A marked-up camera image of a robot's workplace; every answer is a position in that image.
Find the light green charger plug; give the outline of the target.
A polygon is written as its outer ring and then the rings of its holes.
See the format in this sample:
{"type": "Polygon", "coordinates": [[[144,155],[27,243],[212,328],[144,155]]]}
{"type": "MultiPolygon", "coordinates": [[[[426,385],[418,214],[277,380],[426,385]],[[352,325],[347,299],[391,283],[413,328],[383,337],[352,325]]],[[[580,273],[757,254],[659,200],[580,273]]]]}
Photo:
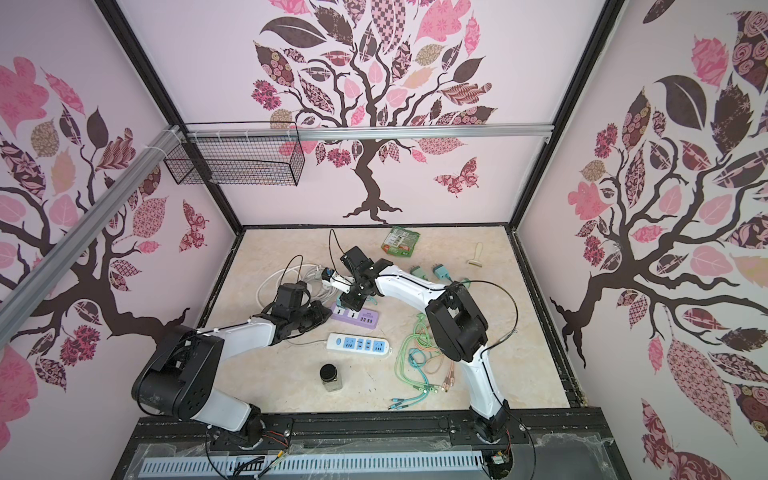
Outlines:
{"type": "Polygon", "coordinates": [[[420,279],[423,279],[423,280],[427,280],[427,275],[426,275],[425,271],[421,267],[419,267],[419,266],[416,266],[416,267],[412,268],[410,270],[410,274],[415,276],[415,277],[417,277],[417,278],[420,278],[420,279]]]}

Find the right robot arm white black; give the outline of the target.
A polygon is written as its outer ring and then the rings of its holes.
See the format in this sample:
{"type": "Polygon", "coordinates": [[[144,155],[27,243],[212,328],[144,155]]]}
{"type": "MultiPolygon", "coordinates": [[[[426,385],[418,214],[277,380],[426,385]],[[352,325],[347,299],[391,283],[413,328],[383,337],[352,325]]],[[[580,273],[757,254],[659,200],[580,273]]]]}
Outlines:
{"type": "Polygon", "coordinates": [[[491,367],[488,321],[468,288],[456,281],[438,284],[418,278],[389,260],[371,260],[358,247],[347,251],[341,261],[351,275],[327,268],[322,280],[341,291],[342,306],[358,311],[367,298],[379,296],[424,313],[438,350],[457,364],[468,382],[475,431],[488,443],[500,440],[512,418],[511,407],[491,367]]]}

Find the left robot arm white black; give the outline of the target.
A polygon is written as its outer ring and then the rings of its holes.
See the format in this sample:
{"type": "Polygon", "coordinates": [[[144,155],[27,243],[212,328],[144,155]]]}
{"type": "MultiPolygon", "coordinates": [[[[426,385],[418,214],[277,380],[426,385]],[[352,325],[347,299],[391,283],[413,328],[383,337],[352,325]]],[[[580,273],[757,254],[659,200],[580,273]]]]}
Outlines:
{"type": "Polygon", "coordinates": [[[301,336],[331,314],[298,281],[279,286],[273,301],[243,323],[207,331],[174,327],[138,375],[131,397],[159,415],[194,420],[254,441],[263,430],[261,411],[214,387],[220,365],[301,336]]]}

